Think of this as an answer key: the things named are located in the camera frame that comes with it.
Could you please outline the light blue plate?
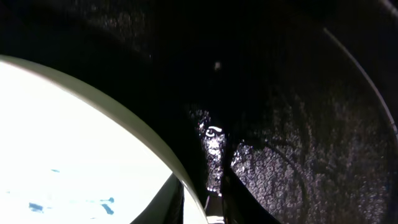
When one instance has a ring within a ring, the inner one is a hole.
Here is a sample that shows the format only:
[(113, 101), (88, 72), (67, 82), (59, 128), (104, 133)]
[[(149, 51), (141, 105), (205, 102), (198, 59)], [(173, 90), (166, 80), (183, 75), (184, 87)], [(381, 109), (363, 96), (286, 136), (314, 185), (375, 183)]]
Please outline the light blue plate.
[(1, 57), (1, 222), (131, 223), (174, 174), (183, 222), (206, 223), (166, 142), (98, 89)]

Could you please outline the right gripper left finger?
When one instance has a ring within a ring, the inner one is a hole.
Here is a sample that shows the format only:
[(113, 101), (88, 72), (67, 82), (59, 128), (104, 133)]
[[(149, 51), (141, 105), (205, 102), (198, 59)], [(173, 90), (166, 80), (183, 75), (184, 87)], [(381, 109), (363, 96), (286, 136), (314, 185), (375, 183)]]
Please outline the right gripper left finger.
[(172, 174), (131, 224), (183, 224), (184, 187)]

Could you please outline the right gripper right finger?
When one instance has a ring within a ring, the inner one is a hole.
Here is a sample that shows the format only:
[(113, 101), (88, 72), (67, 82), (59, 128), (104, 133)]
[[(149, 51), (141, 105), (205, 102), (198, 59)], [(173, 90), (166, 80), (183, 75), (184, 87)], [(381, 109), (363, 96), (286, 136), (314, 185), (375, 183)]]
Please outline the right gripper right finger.
[(221, 194), (226, 224), (280, 224), (259, 204), (231, 169), (224, 170)]

